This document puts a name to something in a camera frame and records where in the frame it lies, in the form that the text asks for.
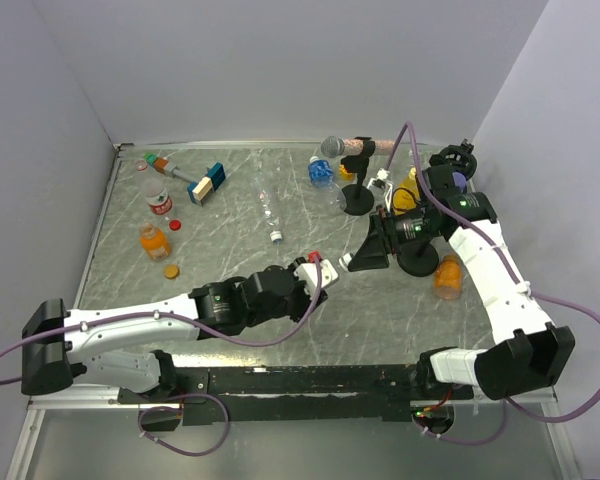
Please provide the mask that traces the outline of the orange bottle cap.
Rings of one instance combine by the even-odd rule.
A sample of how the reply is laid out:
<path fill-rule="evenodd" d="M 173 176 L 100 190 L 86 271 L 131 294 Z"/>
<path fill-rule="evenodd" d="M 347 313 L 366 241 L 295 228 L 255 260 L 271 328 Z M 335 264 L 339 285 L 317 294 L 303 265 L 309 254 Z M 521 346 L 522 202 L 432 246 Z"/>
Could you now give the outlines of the orange bottle cap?
<path fill-rule="evenodd" d="M 175 279 L 179 276 L 180 270 L 177 265 L 170 264 L 164 268 L 163 274 L 167 279 Z"/>

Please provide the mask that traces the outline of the red bottle cap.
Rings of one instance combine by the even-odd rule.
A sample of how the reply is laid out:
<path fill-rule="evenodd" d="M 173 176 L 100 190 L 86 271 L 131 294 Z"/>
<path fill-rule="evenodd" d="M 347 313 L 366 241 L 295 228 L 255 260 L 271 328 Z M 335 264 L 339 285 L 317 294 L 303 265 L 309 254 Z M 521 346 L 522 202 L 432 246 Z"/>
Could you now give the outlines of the red bottle cap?
<path fill-rule="evenodd" d="M 172 231 L 178 231 L 178 230 L 181 229 L 181 222 L 179 220 L 177 220 L 177 219 L 171 220 L 169 222 L 169 228 Z"/>

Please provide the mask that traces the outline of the orange bottle with barcode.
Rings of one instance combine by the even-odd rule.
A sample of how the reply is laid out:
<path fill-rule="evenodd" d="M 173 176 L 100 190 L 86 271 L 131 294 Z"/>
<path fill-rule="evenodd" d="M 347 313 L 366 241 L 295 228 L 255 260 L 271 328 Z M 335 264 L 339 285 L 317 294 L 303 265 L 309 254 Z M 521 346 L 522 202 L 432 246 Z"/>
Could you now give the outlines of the orange bottle with barcode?
<path fill-rule="evenodd" d="M 140 244 L 152 260 L 162 260 L 171 254 L 171 245 L 165 233 L 151 223 L 139 227 Z"/>

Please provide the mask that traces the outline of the red label water bottle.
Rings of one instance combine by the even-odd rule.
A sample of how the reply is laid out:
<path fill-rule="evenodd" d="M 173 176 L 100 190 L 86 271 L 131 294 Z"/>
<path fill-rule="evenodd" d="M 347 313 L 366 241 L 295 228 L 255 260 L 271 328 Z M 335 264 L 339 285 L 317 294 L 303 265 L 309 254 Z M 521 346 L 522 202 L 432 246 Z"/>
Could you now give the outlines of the red label water bottle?
<path fill-rule="evenodd" d="M 140 190 L 152 213 L 162 217 L 172 214 L 173 201 L 162 180 L 146 179 L 141 183 Z"/>

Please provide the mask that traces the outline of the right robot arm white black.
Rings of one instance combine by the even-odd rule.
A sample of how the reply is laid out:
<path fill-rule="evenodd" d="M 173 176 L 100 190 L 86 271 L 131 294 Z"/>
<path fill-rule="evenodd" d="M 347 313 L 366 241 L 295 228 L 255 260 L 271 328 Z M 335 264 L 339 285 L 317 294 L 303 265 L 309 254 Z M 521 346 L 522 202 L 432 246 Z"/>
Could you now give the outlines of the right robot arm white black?
<path fill-rule="evenodd" d="M 421 205 L 395 215 L 382 207 L 369 216 L 367 237 L 344 255 L 350 271 L 382 269 L 396 258 L 415 277 L 432 274 L 441 262 L 431 241 L 443 238 L 469 274 L 491 324 L 489 349 L 441 347 L 421 354 L 415 381 L 421 394 L 438 398 L 451 385 L 478 387 L 492 400 L 553 386 L 574 347 L 568 327 L 557 327 L 531 298 L 506 249 L 495 211 L 486 196 L 465 193 L 448 165 L 429 167 L 420 186 Z"/>

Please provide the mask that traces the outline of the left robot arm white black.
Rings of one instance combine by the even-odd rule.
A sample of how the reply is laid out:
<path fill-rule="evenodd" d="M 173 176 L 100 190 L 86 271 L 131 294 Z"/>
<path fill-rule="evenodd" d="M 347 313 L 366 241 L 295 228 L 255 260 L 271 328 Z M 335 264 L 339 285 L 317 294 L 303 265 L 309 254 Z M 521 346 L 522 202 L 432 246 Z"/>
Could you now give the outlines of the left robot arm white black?
<path fill-rule="evenodd" d="M 339 279 L 327 259 L 298 258 L 248 277 L 211 282 L 166 300 L 110 310 L 66 309 L 60 299 L 40 304 L 22 330 L 21 391 L 41 396 L 74 383 L 107 385 L 147 394 L 156 402 L 176 393 L 170 354 L 131 354 L 134 345 L 220 338 L 269 320 L 307 322 Z"/>

